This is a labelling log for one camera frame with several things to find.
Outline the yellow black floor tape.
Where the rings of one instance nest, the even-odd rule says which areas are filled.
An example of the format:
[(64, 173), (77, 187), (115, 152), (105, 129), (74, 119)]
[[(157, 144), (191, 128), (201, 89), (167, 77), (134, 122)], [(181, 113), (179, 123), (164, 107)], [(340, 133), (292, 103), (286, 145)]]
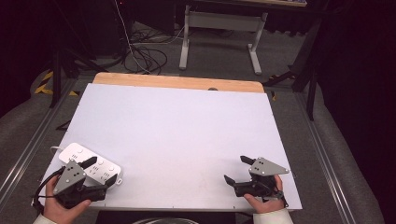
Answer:
[(52, 77), (53, 77), (53, 72), (48, 71), (48, 73), (46, 75), (44, 75), (44, 77), (41, 79), (38, 87), (35, 89), (35, 94), (43, 93), (43, 94), (52, 95), (53, 90), (47, 88), (47, 86), (50, 82), (50, 79)]

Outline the white metal desk frame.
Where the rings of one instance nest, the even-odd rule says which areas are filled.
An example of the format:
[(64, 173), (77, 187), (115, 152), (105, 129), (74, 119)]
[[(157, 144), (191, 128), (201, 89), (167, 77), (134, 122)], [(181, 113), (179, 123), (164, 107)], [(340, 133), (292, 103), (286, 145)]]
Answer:
[(191, 27), (244, 31), (255, 33), (255, 39), (252, 43), (247, 45), (247, 51), (251, 60), (254, 73), (257, 76), (261, 75), (262, 68), (257, 55), (257, 47), (261, 40), (267, 16), (267, 13), (262, 13), (260, 17), (249, 17), (241, 15), (196, 12), (191, 10), (191, 6), (185, 6), (183, 42), (178, 67), (181, 70), (185, 70), (187, 68), (190, 44), (189, 30)]

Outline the white power strip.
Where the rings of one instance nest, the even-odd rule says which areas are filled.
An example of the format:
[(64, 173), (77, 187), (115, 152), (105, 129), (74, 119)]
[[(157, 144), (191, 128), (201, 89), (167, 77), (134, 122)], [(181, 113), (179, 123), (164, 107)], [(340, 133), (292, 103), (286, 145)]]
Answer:
[(83, 162), (91, 157), (96, 157), (97, 161), (85, 170), (88, 177), (100, 184), (104, 184), (108, 179), (116, 175), (115, 184), (120, 185), (122, 183), (122, 169), (120, 166), (80, 144), (70, 144), (59, 155), (59, 159), (64, 163), (68, 163), (70, 160)]

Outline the black box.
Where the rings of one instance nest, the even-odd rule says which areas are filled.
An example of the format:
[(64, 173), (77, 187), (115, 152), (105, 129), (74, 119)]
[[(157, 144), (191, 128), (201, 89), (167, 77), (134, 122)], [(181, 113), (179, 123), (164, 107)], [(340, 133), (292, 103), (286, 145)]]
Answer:
[(134, 19), (168, 35), (175, 32), (176, 9), (166, 0), (133, 0)]

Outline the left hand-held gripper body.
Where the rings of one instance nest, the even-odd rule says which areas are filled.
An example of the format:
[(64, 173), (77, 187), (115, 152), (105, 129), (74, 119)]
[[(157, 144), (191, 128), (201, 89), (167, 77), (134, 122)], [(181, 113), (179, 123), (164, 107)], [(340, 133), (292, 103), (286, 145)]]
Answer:
[(106, 198), (106, 186), (87, 187), (84, 185), (86, 178), (85, 170), (78, 165), (78, 162), (71, 160), (64, 167), (64, 171), (54, 188), (53, 196), (67, 209), (71, 209), (85, 200), (92, 202), (104, 200)]

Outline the wooden desk top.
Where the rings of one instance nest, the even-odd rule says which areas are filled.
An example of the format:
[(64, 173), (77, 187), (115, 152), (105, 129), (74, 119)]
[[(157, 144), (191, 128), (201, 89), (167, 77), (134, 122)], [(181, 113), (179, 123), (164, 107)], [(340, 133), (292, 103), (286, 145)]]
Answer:
[(222, 3), (241, 3), (241, 4), (267, 4), (272, 6), (305, 7), (305, 0), (207, 0)]

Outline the black curtain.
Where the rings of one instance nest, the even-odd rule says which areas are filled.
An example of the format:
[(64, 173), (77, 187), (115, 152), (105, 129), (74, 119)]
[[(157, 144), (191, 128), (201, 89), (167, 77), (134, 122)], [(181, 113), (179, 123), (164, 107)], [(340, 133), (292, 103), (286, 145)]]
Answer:
[(396, 224), (396, 0), (329, 0), (318, 68), (324, 103), (379, 203)]
[(91, 54), (83, 2), (0, 0), (0, 118), (30, 98), (30, 87), (55, 48)]

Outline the black metal stand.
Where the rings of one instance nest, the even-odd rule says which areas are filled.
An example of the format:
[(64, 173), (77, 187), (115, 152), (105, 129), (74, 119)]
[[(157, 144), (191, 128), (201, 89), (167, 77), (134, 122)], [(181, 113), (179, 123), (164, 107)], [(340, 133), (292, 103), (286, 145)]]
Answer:
[(307, 116), (311, 120), (314, 119), (313, 108), (318, 81), (316, 73), (316, 66), (318, 62), (314, 58), (313, 48), (317, 43), (317, 36), (321, 22), (322, 19), (315, 19), (313, 22), (305, 37), (304, 43), (300, 47), (293, 65), (290, 67), (290, 70), (278, 77), (270, 78), (268, 81), (263, 83), (264, 87), (271, 87), (290, 77), (295, 77), (295, 80), (291, 85), (293, 91), (302, 92), (306, 86), (309, 86), (305, 110)]
[(62, 72), (68, 78), (77, 78), (79, 76), (77, 61), (85, 64), (89, 69), (95, 72), (105, 72), (106, 69), (92, 62), (89, 58), (83, 56), (73, 49), (55, 48), (52, 52), (52, 99), (50, 108), (55, 107), (61, 100), (62, 96)]

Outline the person's right hand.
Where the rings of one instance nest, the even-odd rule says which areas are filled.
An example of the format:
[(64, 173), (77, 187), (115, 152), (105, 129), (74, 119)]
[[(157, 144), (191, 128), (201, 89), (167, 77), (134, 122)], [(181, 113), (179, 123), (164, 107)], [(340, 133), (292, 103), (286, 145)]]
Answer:
[(244, 198), (258, 214), (271, 213), (285, 208), (285, 202), (282, 199), (269, 200), (264, 203), (250, 194), (245, 194)]

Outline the person's left hand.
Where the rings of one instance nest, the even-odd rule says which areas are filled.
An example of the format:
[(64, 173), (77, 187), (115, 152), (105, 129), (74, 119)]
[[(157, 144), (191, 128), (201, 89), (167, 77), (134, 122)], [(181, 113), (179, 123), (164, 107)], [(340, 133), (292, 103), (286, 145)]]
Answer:
[(71, 209), (66, 209), (53, 197), (58, 176), (52, 177), (46, 184), (46, 200), (43, 216), (56, 224), (72, 224), (91, 205), (90, 200), (85, 200)]

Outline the aluminium floor rail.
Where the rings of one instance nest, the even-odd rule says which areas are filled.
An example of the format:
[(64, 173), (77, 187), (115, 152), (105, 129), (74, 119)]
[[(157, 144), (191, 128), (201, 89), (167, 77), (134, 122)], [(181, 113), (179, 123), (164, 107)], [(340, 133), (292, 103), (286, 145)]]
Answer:
[(307, 124), (310, 135), (314, 141), (315, 152), (320, 163), (321, 170), (326, 178), (327, 184), (329, 186), (330, 192), (337, 207), (338, 213), (343, 221), (343, 224), (356, 224), (356, 219), (351, 212), (346, 195), (343, 192), (339, 179), (332, 167), (332, 163), (327, 154), (326, 148), (321, 141), (315, 122), (309, 118), (306, 112), (306, 103), (304, 101), (304, 96), (301, 93), (295, 93), (294, 97), (303, 113), (304, 121)]
[(59, 108), (63, 104), (69, 92), (74, 88), (76, 82), (77, 81), (75, 79), (66, 80), (66, 82), (64, 83), (64, 87), (61, 90), (60, 98), (53, 107), (48, 108), (43, 119), (40, 121), (39, 125), (37, 126), (32, 138), (29, 140), (28, 144), (23, 149), (23, 152), (20, 154), (16, 163), (11, 167), (10, 171), (7, 173), (7, 178), (0, 187), (0, 205), (3, 205), (4, 203), (7, 202), (8, 198), (11, 196), (12, 192), (17, 187), (25, 170), (29, 166), (31, 159), (37, 152), (42, 140), (44, 139), (44, 136), (46, 135), (51, 122), (55, 118), (56, 114), (59, 111)]

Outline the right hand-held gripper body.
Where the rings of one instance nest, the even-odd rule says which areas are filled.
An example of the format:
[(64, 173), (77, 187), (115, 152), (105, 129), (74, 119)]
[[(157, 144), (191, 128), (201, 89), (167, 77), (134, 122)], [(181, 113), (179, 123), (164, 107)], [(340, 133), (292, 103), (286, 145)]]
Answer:
[(250, 174), (248, 182), (236, 183), (233, 186), (237, 197), (245, 194), (261, 198), (283, 197), (283, 191), (276, 186), (275, 175), (288, 174), (289, 169), (259, 157), (252, 165), (249, 165), (248, 172)]

